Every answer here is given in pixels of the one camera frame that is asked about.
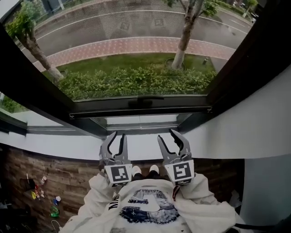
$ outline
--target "sidewalk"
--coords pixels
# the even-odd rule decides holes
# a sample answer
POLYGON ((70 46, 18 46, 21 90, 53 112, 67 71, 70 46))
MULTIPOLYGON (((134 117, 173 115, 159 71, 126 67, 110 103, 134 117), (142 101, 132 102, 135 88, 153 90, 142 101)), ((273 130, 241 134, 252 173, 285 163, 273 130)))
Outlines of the sidewalk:
POLYGON ((36 25, 35 27, 35 30, 40 28, 41 26, 57 19, 57 18, 60 18, 62 17, 63 15, 66 15, 72 11, 75 11, 75 10, 78 10, 78 9, 82 9, 83 7, 88 7, 90 5, 95 5, 95 4, 98 4, 98 3, 101 3, 101 2, 105 2, 105 1, 110 1, 110 0, 92 0, 92 1, 88 1, 88 2, 85 2, 85 3, 82 3, 82 4, 79 4, 79 5, 76 5, 76 6, 73 6, 73 7, 69 7, 68 9, 64 9, 63 11, 61 11, 60 13, 57 13, 55 15, 53 15, 52 17, 46 19, 45 21, 39 23, 38 25, 36 25))
MULTIPOLYGON (((98 41, 70 48, 48 56, 54 66, 62 66, 71 62, 90 58, 130 53, 176 53, 179 38, 172 37, 134 37, 98 41)), ((186 54, 194 54, 230 59, 235 49, 205 41, 190 40, 186 54)), ((45 71, 39 61, 33 63, 40 71, 45 71)))

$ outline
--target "white sweatshirt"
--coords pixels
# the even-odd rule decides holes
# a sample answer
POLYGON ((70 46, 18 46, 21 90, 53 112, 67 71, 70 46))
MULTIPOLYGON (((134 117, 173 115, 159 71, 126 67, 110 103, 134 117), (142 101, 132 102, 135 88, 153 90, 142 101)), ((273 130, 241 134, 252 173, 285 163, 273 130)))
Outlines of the white sweatshirt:
POLYGON ((85 205, 61 233, 223 233, 236 223, 234 208, 215 199, 201 174, 180 188, 176 201, 166 180, 133 181, 115 196, 100 174, 89 184, 85 205))

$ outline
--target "white sneaker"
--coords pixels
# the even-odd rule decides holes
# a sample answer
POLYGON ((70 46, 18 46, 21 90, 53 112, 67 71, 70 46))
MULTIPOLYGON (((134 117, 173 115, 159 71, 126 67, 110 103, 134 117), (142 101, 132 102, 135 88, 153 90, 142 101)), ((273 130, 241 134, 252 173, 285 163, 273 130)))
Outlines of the white sneaker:
POLYGON ((160 173, 159 168, 158 168, 157 165, 153 165, 153 166, 151 166, 151 167, 150 167, 150 172, 151 172, 151 171, 156 171, 158 174, 160 173))
POLYGON ((141 174, 141 169, 139 166, 134 166, 131 170, 132 176, 134 177, 135 174, 140 173, 141 174))

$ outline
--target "asphalt road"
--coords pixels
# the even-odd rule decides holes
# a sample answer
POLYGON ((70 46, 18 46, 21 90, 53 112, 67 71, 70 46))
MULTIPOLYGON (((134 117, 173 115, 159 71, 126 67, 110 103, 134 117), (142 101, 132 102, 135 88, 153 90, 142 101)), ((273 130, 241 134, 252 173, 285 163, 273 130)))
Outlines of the asphalt road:
MULTIPOLYGON (((170 8, 159 1, 110 1, 74 11, 37 29, 37 42, 46 56, 96 41, 136 36, 180 37, 182 8, 170 8)), ((250 26, 218 11, 211 20, 200 17, 191 39, 207 41, 236 49, 250 26)), ((31 62, 36 59, 26 49, 31 62)))

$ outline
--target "hedge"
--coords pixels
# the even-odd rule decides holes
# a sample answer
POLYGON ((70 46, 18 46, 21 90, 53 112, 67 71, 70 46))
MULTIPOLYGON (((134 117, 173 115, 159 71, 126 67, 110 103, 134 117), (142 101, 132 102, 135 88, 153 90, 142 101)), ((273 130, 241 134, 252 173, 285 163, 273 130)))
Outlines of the hedge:
POLYGON ((4 100, 1 103, 1 107, 11 113, 20 112, 20 111, 27 111, 25 107, 20 105, 19 103, 15 102, 14 100, 8 98, 7 96, 4 97, 4 100))
POLYGON ((153 67, 115 68, 111 73, 96 71, 94 75, 68 73, 59 89, 73 100, 145 94, 199 94, 216 73, 194 69, 175 71, 153 67))
POLYGON ((240 14, 240 15, 243 15, 245 13, 245 10, 241 9, 241 8, 238 8, 236 6, 233 6, 233 5, 230 5, 226 2, 223 2, 223 1, 219 1, 219 0, 211 0, 212 2, 224 7, 224 8, 227 8, 227 9, 230 9, 230 10, 233 10, 235 11, 236 13, 240 14))

